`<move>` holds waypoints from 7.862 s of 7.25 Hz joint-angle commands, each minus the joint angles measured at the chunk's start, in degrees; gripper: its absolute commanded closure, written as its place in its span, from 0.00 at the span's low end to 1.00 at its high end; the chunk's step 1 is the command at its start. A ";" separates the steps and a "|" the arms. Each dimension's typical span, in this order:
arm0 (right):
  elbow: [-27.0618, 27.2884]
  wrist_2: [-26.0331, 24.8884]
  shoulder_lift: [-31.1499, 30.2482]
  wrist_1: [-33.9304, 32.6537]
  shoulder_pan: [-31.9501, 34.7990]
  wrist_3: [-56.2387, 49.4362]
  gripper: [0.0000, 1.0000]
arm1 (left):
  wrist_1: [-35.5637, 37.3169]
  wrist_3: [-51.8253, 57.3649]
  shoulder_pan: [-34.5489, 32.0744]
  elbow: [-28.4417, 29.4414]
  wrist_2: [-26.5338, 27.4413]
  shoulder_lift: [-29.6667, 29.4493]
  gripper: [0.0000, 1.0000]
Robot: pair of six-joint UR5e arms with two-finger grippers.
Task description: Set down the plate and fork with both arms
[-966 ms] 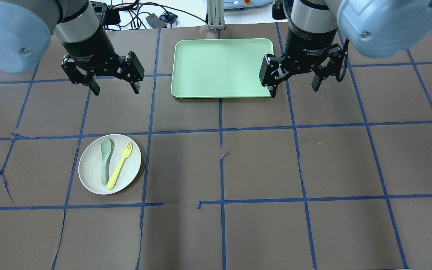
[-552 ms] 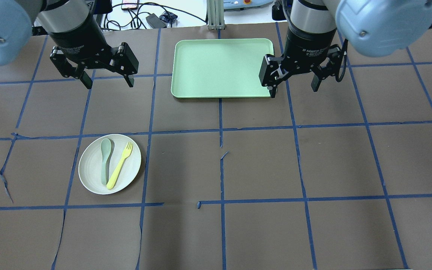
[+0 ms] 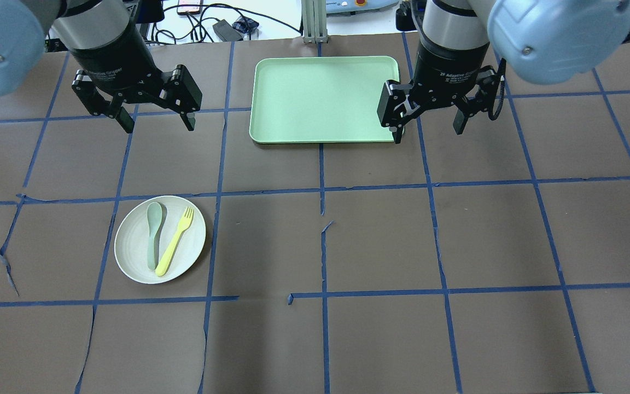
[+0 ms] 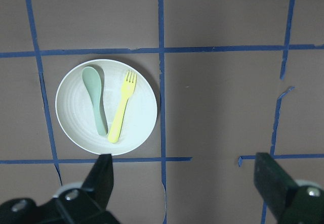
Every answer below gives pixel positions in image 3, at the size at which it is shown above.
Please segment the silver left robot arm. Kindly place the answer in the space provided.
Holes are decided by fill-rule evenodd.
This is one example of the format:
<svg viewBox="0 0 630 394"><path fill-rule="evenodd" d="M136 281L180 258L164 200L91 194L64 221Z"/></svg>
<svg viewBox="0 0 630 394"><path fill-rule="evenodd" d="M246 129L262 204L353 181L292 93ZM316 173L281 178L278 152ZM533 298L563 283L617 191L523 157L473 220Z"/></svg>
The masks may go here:
<svg viewBox="0 0 630 394"><path fill-rule="evenodd" d="M53 31L77 60L72 90L90 115L114 119L127 133L129 104L154 104L195 129L202 92L185 65L161 71L123 1L0 1L0 96L15 92Z"/></svg>

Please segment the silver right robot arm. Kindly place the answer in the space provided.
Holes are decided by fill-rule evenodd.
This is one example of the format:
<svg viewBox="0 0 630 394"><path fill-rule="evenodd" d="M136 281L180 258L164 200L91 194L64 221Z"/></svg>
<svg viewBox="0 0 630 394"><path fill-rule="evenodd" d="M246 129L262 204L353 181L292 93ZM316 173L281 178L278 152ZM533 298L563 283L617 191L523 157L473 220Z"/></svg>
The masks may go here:
<svg viewBox="0 0 630 394"><path fill-rule="evenodd" d="M395 144L430 110L455 107L458 135L477 114L497 120L508 67L555 85L630 43L630 1L404 1L399 11L419 45L410 82L383 83L378 102Z"/></svg>

